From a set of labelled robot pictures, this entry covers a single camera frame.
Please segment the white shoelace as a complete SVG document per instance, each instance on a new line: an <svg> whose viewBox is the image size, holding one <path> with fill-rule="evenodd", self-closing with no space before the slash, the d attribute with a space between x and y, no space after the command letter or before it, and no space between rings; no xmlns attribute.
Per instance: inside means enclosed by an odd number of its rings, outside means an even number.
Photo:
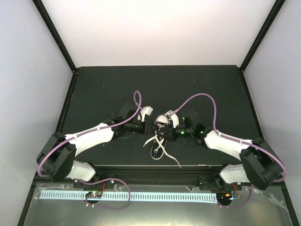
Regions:
<svg viewBox="0 0 301 226"><path fill-rule="evenodd" d="M160 160L164 155L166 155L168 158L174 160L180 168L182 168L182 166L180 165L179 161L178 161L175 157L173 157L172 155L170 155L170 154L167 153L167 151L166 151L166 149L165 149L165 146L162 145L163 142L165 141L165 139L164 139L164 138L159 139L158 134L157 134L156 131L155 131L155 135L154 135L153 137L149 138L149 139L144 143L143 147L145 147L145 146L146 146L149 142L151 142L151 141L155 141L155 143L158 144L158 147L156 148L156 150L162 149L162 151L163 151L163 153L162 153L162 155L161 155L160 157L153 157L153 156L152 156L152 159L154 159L154 160L157 161L157 160Z"/></svg>

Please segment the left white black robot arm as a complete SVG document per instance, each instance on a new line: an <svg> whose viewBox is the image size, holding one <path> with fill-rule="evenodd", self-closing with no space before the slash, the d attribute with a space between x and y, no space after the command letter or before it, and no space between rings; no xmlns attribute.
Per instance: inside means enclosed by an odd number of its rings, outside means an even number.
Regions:
<svg viewBox="0 0 301 226"><path fill-rule="evenodd" d="M99 144L108 143L126 132L148 135L153 125L146 121L153 108L140 108L129 103L122 106L118 114L85 131L63 135L54 133L38 155L38 174L41 177L50 177L54 182L63 179L79 179L89 187L100 185L101 176L96 173L93 164L79 162L75 158L82 152Z"/></svg>

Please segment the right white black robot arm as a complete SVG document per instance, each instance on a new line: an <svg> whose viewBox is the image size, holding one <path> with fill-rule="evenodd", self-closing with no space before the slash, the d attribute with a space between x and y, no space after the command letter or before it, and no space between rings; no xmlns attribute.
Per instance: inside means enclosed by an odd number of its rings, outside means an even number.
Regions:
<svg viewBox="0 0 301 226"><path fill-rule="evenodd" d="M214 185L220 190L239 182L251 183L265 190L284 175L281 161L264 139L243 140L215 132L213 128L204 126L195 112L179 118L169 111L158 117L157 124L161 126L159 134L168 141L189 137L196 145L220 151L241 162L223 167L214 177Z"/></svg>

